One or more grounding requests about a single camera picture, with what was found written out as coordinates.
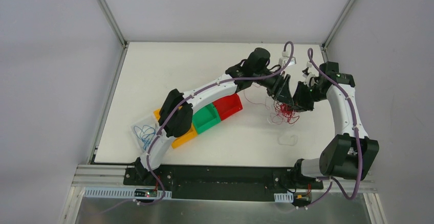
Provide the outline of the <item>red plastic bin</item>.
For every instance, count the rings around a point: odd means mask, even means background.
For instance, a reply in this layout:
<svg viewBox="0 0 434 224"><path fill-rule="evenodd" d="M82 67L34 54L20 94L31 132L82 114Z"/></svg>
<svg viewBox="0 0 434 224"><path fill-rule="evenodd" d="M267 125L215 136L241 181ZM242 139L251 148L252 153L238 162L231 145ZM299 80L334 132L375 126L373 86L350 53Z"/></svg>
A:
<svg viewBox="0 0 434 224"><path fill-rule="evenodd" d="M238 94L222 97L214 101L212 104L217 110L221 121L226 120L243 109Z"/></svg>

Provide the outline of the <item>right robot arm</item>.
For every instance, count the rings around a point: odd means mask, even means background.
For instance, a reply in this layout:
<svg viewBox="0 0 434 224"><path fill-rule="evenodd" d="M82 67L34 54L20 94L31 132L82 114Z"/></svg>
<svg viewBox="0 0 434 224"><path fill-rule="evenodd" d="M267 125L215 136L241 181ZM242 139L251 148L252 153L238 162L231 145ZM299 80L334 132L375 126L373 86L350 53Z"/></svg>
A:
<svg viewBox="0 0 434 224"><path fill-rule="evenodd" d="M351 74L341 73L336 62L319 66L314 75L309 63L303 70L293 96L295 110L312 111L314 103L327 100L331 107L335 136L316 159L299 159L291 173L291 183L303 188L317 177L340 177L364 180L379 151L379 143L370 139L364 129L355 102L355 81Z"/></svg>

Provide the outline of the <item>yellow plastic bin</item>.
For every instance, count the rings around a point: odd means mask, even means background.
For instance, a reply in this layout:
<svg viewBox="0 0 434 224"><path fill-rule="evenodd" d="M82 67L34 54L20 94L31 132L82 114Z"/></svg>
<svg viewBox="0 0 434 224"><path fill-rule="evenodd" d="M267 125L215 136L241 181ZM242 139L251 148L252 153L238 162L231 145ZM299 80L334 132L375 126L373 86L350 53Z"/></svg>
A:
<svg viewBox="0 0 434 224"><path fill-rule="evenodd" d="M158 124L158 121L160 119L159 111L160 111L160 109L157 109L153 112L154 116L156 118L157 124ZM181 137L176 138L172 142L172 144L171 144L172 149L176 149L176 148L180 147L181 145L183 145L183 144L187 143L188 141L192 140L193 138L195 138L197 135L198 135L198 133L197 133L197 131L196 131L196 129L192 123L190 126L190 129L187 131L186 134L182 135Z"/></svg>

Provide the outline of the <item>clear plastic bin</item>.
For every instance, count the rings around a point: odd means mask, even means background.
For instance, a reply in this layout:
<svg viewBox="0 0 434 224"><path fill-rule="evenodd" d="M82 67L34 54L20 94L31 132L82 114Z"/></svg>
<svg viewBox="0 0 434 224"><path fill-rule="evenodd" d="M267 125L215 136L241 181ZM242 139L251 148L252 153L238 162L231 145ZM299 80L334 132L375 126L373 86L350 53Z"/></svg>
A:
<svg viewBox="0 0 434 224"><path fill-rule="evenodd" d="M141 152L145 152L156 136L157 121L154 115L144 117L131 125L133 140Z"/></svg>

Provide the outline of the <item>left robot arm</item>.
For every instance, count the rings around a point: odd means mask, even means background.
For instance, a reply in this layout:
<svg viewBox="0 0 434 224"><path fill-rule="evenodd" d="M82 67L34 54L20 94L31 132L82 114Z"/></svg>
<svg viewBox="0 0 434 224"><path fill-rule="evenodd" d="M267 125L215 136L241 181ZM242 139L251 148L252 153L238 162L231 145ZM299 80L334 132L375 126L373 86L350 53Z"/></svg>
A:
<svg viewBox="0 0 434 224"><path fill-rule="evenodd" d="M172 142L187 134L193 115L212 102L249 88L252 83L265 87L273 100L293 105L289 90L290 76L283 71L291 64L294 50L284 46L278 65L268 67L270 53L256 48L248 58L228 68L216 80L187 92L170 91L163 102L159 116L150 115L146 121L133 127L141 141L142 154L134 162L136 178L143 185L151 185L157 169Z"/></svg>

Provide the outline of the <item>green plastic bin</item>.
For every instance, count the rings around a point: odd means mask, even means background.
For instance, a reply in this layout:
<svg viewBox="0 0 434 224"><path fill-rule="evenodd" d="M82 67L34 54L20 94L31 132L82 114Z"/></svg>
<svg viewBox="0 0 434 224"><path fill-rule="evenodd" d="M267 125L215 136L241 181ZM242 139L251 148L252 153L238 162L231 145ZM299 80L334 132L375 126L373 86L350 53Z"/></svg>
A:
<svg viewBox="0 0 434 224"><path fill-rule="evenodd" d="M192 117L192 124L198 134L201 134L221 122L216 107L211 103L198 110Z"/></svg>

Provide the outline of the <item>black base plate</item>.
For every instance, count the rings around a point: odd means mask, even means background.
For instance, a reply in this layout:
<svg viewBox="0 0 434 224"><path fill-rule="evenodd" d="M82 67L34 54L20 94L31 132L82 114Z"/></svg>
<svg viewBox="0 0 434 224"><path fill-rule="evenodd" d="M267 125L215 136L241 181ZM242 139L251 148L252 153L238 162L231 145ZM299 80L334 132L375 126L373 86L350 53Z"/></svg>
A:
<svg viewBox="0 0 434 224"><path fill-rule="evenodd" d="M162 187L173 199L274 201L287 190L322 190L323 183L296 176L290 167L161 165L150 173L140 163L128 166L127 186Z"/></svg>

